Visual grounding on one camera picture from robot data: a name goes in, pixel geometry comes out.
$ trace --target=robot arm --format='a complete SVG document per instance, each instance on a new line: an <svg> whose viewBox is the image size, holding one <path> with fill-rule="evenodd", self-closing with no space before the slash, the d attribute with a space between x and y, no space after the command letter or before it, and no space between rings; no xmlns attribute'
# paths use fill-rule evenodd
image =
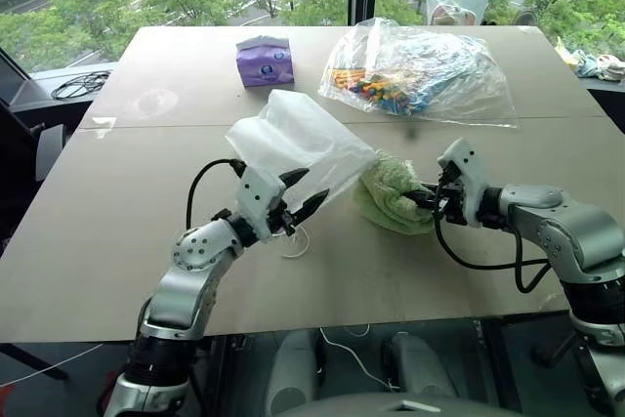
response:
<svg viewBox="0 0 625 417"><path fill-rule="evenodd" d="M312 215L328 191L290 213L282 200L307 169L280 177L246 167L237 191L238 213L221 211L209 224L185 231L176 241L172 265L140 317L137 338L117 378L105 417L173 415L183 404L197 342L213 306L220 280L245 248Z"/></svg>
<svg viewBox="0 0 625 417"><path fill-rule="evenodd" d="M450 146L438 164L442 168L438 185L427 185L429 192L405 195L434 211L443 247L449 253L441 240L440 217L453 224L510 231L518 243L524 238L539 246L562 284L573 326L587 343L587 361L594 362L615 415L625 415L622 228L601 208L576 202L559 188L491 187L476 152L464 139Z"/></svg>

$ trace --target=purple tissue box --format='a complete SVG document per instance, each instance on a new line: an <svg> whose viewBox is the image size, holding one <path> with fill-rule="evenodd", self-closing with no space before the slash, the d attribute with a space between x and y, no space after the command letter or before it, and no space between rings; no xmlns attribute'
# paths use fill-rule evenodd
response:
<svg viewBox="0 0 625 417"><path fill-rule="evenodd" d="M244 87L293 83L287 38L258 36L236 45L236 66Z"/></svg>

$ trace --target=black cable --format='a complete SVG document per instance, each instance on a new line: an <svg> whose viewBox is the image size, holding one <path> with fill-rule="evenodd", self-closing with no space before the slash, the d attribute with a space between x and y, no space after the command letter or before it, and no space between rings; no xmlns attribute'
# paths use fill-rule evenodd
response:
<svg viewBox="0 0 625 417"><path fill-rule="evenodd" d="M465 268L474 269L474 270L477 270L477 271L499 271L499 270L502 270L502 269L513 269L513 268L516 268L518 260L522 258L522 241L521 241L521 244L519 244L519 239L521 239L521 235L520 234L519 234L519 238L517 238L517 256L516 256L515 261L513 263L497 264L497 265L494 265L494 266L480 265L480 264L471 264L471 263L466 262L464 259L462 259L460 256L458 256L456 253L453 252L453 250L449 247L449 245L445 241L444 237L442 236L442 231L440 229L440 219L442 218L442 214L439 212L438 204L440 203L440 189L442 188L442 186L443 186L443 181L439 181L438 182L438 186L437 186L437 191L435 192L435 196L434 196L434 213L433 213L433 218L434 218L434 228L435 228L435 231L437 233L438 242L440 243L440 246L442 246L442 249L444 249L445 252L449 255L449 257L451 259L453 259L459 265L461 265L461 266L463 266ZM521 261L521 267L522 266L535 266L535 265L545 264L546 262L547 262L546 260L542 260L542 259L534 259L534 260L530 260L530 261Z"/></svg>
<svg viewBox="0 0 625 417"><path fill-rule="evenodd" d="M191 368L188 371L188 380L190 381L191 388L195 393L195 397L197 397L197 402L199 403L199 415L201 417L208 417L208 408L206 407L206 402L204 402L204 398L202 397L202 392L199 389L199 382L197 381L197 376L195 375L195 370Z"/></svg>
<svg viewBox="0 0 625 417"><path fill-rule="evenodd" d="M197 184L199 183L199 180L202 179L202 176L204 176L204 173L206 173L208 170L210 170L214 166L223 165L225 163L228 163L228 164L231 165L233 161L237 161L237 160L230 160L228 158L220 158L219 160L213 160L209 164L204 166L204 168L199 170L199 173L197 173L197 175L195 175L195 178L193 179L193 182L191 183L191 187L188 189L187 216L185 217L185 220L186 220L185 221L185 227L186 227L186 229L190 229L191 228L191 211L193 209L193 195L195 194L195 188L197 187Z"/></svg>
<svg viewBox="0 0 625 417"><path fill-rule="evenodd" d="M147 300L145 300L141 306L141 309L139 310L139 316L137 317L137 332L135 333L135 337L139 336L139 330L141 329L141 325L144 322L144 316L146 315L147 306L149 305L151 299L152 297L149 297Z"/></svg>
<svg viewBox="0 0 625 417"><path fill-rule="evenodd" d="M54 89L50 96L54 100L69 100L89 95L100 89L106 83L110 75L110 70L101 70L99 72L84 73L77 77L67 80L59 87Z"/></svg>
<svg viewBox="0 0 625 417"><path fill-rule="evenodd" d="M538 282L540 282L542 278L545 276L545 274L549 271L549 269L551 268L551 265L548 263L546 259L534 260L540 263L547 263L547 264L545 264L545 266L540 268L540 271L536 273L536 275L530 280L527 286L523 285L523 275L522 275L523 240L521 238L521 233L519 232L517 227L513 227L512 225L509 225L508 228L515 236L515 241L517 242L517 253L515 256L515 284L517 285L517 288L519 289L521 293L529 293L534 288L536 288L536 285L538 285Z"/></svg>

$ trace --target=table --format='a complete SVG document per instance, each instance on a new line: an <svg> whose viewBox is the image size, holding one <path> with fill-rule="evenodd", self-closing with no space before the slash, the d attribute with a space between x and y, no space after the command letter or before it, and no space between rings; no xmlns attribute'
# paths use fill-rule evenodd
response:
<svg viewBox="0 0 625 417"><path fill-rule="evenodd" d="M343 123L393 122L317 94L332 48L349 28L325 27L148 27L142 28L80 127L230 125L257 114L271 87L245 90L235 65L235 43L260 34L288 36L294 85L278 88L309 94ZM579 80L562 64L545 36L531 26L437 26L436 31L486 40L509 77L520 117L604 116Z"/></svg>
<svg viewBox="0 0 625 417"><path fill-rule="evenodd" d="M133 337L139 306L166 271L171 243L182 231L191 179L206 161L233 156L224 139L230 123L255 114L269 92L246 91L234 82L238 77L230 70L234 68L232 43L243 36L275 33L269 28L240 30L245 32L164 27L140 31L0 260L0 342ZM318 101L372 146L413 160L425 181L436 179L436 157L464 136L483 157L495 185L566 188L623 224L622 136L544 37L533 28L454 29L463 30L479 32L489 44L492 38L493 54L502 63L504 46L515 52L507 72L521 117L520 130L369 115L340 103ZM333 43L346 29L284 31L292 39L297 80L293 88L317 99L314 89L329 49L324 54L315 51L321 40ZM202 32L212 35L214 62L229 63L223 66L228 79L196 83L195 66L204 51L182 45L197 44ZM176 55L152 54L148 61L143 55L149 44L154 53L180 44L179 53L194 65L181 70L185 62ZM530 46L539 63L526 61ZM165 73L167 63L176 66ZM542 73L536 72L537 66L544 68ZM178 78L165 85L168 74ZM535 87L527 86L527 77L536 79ZM169 112L149 119L118 114L112 128L92 125L94 118L122 109L127 104L124 97L137 96L142 88L153 90L154 84L174 90L179 97ZM209 92L212 101L192 99ZM542 104L541 93L550 97ZM232 97L236 94L240 101ZM228 169L215 169L205 178L195 196L196 224L223 207L233 207L234 184ZM311 248L299 259L281 258L286 248L277 239L254 246L234 263L220 285L207 333L566 308L552 272L534 292L523 295L516 291L509 271L476 272L457 266L433 235L407 237L373 226L359 215L350 193L312 217L307 229ZM513 256L514 240L505 233L449 226L444 230L454 249L473 262L494 264ZM526 248L527 257L540 253L532 246Z"/></svg>

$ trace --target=windowsill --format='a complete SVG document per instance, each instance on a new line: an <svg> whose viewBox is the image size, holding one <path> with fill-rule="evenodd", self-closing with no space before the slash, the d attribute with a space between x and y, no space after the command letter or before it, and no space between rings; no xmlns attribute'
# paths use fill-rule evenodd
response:
<svg viewBox="0 0 625 417"><path fill-rule="evenodd" d="M602 90L604 92L625 93L625 86L619 82L610 82L600 80L599 78L580 78L579 79L588 90Z"/></svg>
<svg viewBox="0 0 625 417"><path fill-rule="evenodd" d="M95 63L31 73L31 79L21 85L20 90L11 101L11 111L20 112L63 104L90 103L98 95L97 92L67 100L53 100L50 94L64 82L78 75L100 70L113 70L116 66L117 63Z"/></svg>

